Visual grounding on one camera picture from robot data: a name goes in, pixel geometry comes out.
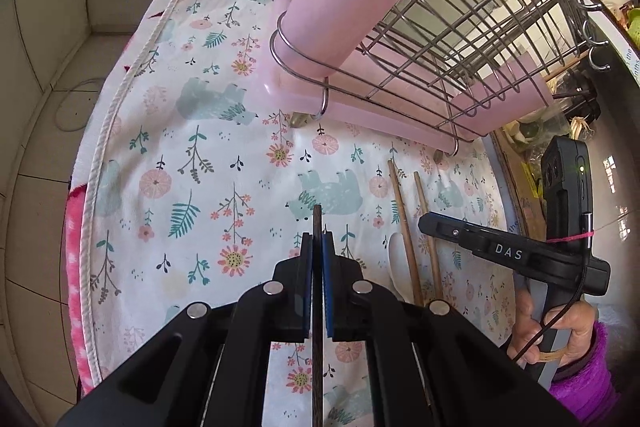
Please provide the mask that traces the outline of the right purple sleeve forearm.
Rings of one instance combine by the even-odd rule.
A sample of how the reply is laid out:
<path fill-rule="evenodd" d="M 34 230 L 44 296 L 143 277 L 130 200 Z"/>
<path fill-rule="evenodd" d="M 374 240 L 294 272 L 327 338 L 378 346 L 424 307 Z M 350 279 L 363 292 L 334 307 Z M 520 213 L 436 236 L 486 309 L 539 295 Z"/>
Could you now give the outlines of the right purple sleeve forearm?
<path fill-rule="evenodd" d="M 606 366 L 608 332 L 594 323 L 587 353 L 578 361 L 558 369 L 549 392 L 572 413 L 582 426 L 605 426 L 620 394 Z"/>

